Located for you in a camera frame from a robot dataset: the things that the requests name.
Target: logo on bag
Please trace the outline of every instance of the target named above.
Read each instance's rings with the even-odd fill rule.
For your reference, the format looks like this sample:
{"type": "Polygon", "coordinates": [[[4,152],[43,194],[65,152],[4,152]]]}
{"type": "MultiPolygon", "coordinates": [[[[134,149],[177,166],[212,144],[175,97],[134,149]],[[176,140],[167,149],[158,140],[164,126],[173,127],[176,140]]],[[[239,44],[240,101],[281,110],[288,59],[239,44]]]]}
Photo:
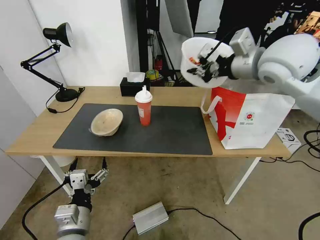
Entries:
{"type": "Polygon", "coordinates": [[[254,113],[253,112],[247,112],[246,117],[244,118],[245,121],[253,121],[254,113]]]}

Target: concrete floor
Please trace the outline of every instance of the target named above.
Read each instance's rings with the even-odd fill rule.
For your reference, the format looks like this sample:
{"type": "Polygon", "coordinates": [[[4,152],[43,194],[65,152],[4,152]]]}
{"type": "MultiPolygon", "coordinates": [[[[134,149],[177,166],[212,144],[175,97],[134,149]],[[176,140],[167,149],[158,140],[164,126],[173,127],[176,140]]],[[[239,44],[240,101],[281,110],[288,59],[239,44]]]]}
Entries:
{"type": "MultiPolygon", "coordinates": [[[[303,133],[317,123],[292,111],[283,123],[303,142],[303,133]]],[[[307,147],[292,160],[303,160],[320,169],[320,160],[307,147]]],[[[121,240],[133,225],[132,214],[162,201],[167,210],[197,207],[216,217],[242,240],[297,239],[300,222],[320,211],[320,173],[302,163],[259,163],[230,205],[224,191],[249,159],[230,158],[110,158],[110,175],[92,197],[93,211],[88,239],[121,240]]],[[[95,173],[101,158],[81,158],[78,169],[95,173]]],[[[24,211],[58,184],[47,169],[0,231],[0,239],[29,239],[21,226],[24,211]]],[[[56,239],[54,213],[69,199],[61,189],[32,210],[27,225],[38,239],[56,239]]],[[[319,239],[320,219],[305,228],[304,239],[319,239]]],[[[179,211],[169,221],[143,234],[132,230],[126,240],[236,239],[214,220],[194,211],[179,211]]]]}

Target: small white box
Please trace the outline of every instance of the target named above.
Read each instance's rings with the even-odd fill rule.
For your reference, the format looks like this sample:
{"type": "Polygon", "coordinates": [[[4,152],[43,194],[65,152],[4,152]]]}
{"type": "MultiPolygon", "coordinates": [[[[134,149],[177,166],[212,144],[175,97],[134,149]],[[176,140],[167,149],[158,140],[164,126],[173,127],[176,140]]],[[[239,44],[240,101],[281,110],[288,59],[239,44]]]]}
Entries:
{"type": "Polygon", "coordinates": [[[277,134],[291,154],[301,146],[301,142],[289,128],[278,128],[277,134]]]}

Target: red container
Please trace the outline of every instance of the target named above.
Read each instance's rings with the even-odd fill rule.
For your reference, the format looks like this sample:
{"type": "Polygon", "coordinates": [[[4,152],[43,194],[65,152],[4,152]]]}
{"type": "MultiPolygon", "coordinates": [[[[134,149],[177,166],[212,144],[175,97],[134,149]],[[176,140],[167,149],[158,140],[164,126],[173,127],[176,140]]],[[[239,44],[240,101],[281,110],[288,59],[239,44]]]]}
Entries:
{"type": "Polygon", "coordinates": [[[142,91],[136,94],[135,100],[138,105],[140,122],[143,126],[148,126],[151,122],[152,95],[147,91],[146,86],[143,86],[142,91]]]}

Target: wooden table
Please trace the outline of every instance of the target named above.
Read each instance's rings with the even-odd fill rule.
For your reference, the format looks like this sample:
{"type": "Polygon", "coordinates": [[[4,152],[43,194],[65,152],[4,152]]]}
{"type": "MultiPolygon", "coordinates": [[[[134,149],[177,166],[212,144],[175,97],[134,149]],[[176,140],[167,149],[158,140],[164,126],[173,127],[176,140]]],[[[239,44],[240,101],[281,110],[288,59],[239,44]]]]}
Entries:
{"type": "MultiPolygon", "coordinates": [[[[191,106],[199,107],[205,89],[197,87],[153,87],[152,105],[156,106],[191,106]]],[[[127,104],[135,105],[134,97],[122,97],[119,87],[86,87],[75,106],[66,113],[52,114],[45,110],[35,122],[31,124],[21,136],[12,144],[6,153],[9,155],[38,155],[47,168],[51,171],[57,181],[61,184],[64,173],[52,156],[150,156],[150,157],[254,157],[244,174],[235,180],[229,192],[224,197],[226,204],[229,204],[242,184],[248,178],[261,157],[289,157],[290,152],[282,144],[277,136],[273,136],[264,149],[236,149],[226,150],[220,143],[218,136],[207,116],[204,116],[209,141],[213,154],[208,155],[183,155],[183,154],[157,154],[157,153],[131,153],[131,152],[110,152],[90,150],[69,150],[55,149],[52,146],[61,136],[73,117],[85,103],[102,104],[127,104]]],[[[50,107],[65,110],[71,103],[54,101],[50,107]]],[[[64,188],[67,193],[71,192],[69,186],[64,188]]]]}

